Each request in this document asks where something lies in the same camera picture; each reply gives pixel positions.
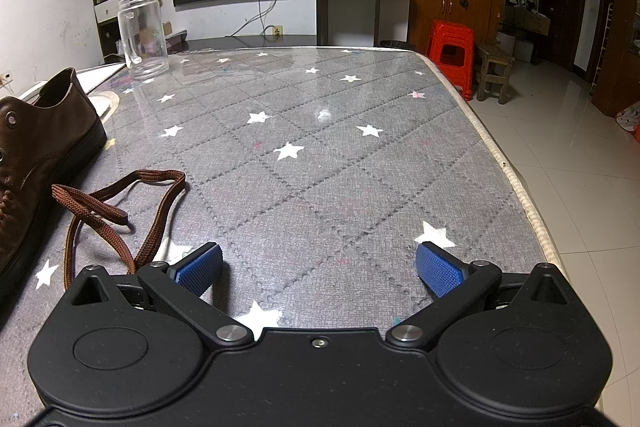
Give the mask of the brown shoelace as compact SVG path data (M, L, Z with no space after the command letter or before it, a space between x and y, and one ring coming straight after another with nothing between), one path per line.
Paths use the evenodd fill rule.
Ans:
M138 253L131 254L120 235L111 227L128 225L128 213L107 201L125 191L135 183L154 185L169 182L168 189L155 213L154 221ZM76 275L75 241L77 233L83 225L89 225L101 239L110 245L118 257L126 265L127 273L134 274L143 265L148 265L160 249L165 233L169 210L177 197L186 189L186 174L179 170L134 170L107 187L93 193L84 193L79 188L62 184L53 184L51 193L53 198L72 215L68 227L64 256L63 256L63 286L67 289L72 285Z

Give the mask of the brown leather shoe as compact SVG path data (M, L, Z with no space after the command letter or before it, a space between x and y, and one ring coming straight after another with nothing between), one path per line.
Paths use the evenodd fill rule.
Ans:
M101 118L76 69L49 79L37 98L1 100L1 302L24 284L51 222L52 185L73 179L104 147Z

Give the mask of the grey star pattern table mat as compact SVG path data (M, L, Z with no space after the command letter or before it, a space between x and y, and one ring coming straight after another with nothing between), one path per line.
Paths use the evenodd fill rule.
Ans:
M175 57L121 84L81 190L138 169L179 170L153 261L207 242L219 281L201 299L254 343L207 347L156 311L115 251L77 234L73 303L63 291L70 213L51 208L24 294L1 332L6 426L499 426L380 332L430 296L413 268L423 225L462 257L520 271L542 251L506 164L419 55L280 49ZM169 182L109 199L134 256Z

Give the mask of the small wooden stool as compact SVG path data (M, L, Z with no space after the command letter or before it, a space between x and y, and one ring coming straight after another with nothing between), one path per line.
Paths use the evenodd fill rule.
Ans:
M476 98L484 101L492 89L499 87L498 103L509 101L509 86L514 57L498 46L478 44L476 46L476 64L478 87Z

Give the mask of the white notebook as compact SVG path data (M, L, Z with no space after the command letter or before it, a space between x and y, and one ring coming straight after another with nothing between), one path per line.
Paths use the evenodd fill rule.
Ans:
M125 68L124 63L106 64L96 66L93 68L79 69L77 71L77 79L81 85L82 90L86 93L90 93L100 84L109 80ZM40 92L41 88L46 84L45 81L39 81L22 94L18 98L22 101L32 101Z

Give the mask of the red plastic stool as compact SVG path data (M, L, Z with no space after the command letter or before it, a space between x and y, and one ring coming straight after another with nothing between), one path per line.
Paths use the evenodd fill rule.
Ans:
M446 20L433 20L428 36L427 57L469 101L473 95L474 31Z

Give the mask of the clear glass mason jar mug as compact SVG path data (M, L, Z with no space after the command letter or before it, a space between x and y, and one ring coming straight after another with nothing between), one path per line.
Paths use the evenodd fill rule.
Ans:
M117 14L126 65L134 79L147 80L169 69L158 0L120 0Z

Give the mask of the black tv console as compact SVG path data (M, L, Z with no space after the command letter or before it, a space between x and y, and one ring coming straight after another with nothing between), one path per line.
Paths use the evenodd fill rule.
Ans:
M169 54L201 52L206 50L261 49L273 46L315 46L315 35L235 36L209 39L193 39L168 46Z

